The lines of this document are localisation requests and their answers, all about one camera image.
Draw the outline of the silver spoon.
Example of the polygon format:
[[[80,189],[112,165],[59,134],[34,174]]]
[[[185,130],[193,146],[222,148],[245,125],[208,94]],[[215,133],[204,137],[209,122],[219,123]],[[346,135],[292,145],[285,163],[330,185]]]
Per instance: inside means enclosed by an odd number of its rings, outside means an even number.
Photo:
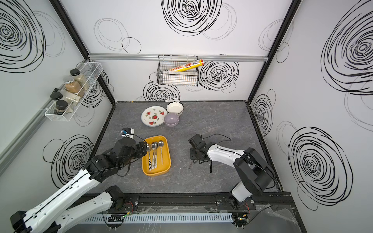
[[[157,154],[156,154],[157,147],[158,147],[157,142],[153,142],[151,144],[151,149],[153,151],[153,159],[152,159],[152,169],[153,170],[155,170],[157,168]]]

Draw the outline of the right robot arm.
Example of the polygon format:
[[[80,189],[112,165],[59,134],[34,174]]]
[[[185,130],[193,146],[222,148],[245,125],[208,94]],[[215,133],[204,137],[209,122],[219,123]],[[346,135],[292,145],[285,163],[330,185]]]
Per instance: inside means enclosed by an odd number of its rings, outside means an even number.
[[[199,134],[188,141],[191,145],[191,160],[199,163],[219,162],[236,170],[241,182],[231,190],[231,195],[237,202],[244,202],[253,195],[260,196],[270,184],[275,184],[273,168],[254,148],[226,148],[218,143],[205,142]]]

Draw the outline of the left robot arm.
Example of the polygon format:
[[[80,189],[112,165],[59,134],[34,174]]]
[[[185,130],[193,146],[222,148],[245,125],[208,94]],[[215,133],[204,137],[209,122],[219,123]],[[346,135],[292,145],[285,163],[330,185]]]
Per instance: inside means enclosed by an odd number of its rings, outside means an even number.
[[[146,155],[146,141],[132,136],[118,140],[112,149],[94,156],[62,188],[28,211],[10,217],[15,233],[62,233],[81,221],[107,210],[125,210],[129,204],[116,185],[76,207],[72,205],[86,192]]]

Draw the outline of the cow pattern handle spoon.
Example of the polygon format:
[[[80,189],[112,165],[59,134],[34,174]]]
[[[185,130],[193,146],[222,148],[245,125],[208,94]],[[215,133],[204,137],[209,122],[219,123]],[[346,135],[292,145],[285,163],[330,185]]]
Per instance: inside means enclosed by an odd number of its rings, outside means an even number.
[[[148,154],[148,170],[152,170],[151,147],[149,144],[146,146],[146,151]]]

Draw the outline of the wooden handle spoon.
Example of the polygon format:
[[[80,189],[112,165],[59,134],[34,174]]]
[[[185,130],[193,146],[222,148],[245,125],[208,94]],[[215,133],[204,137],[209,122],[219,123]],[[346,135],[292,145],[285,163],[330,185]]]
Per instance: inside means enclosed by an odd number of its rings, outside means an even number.
[[[163,147],[164,147],[164,142],[162,140],[160,140],[158,142],[158,146],[160,147],[160,153],[161,153],[161,165],[164,164],[164,160],[163,160]]]

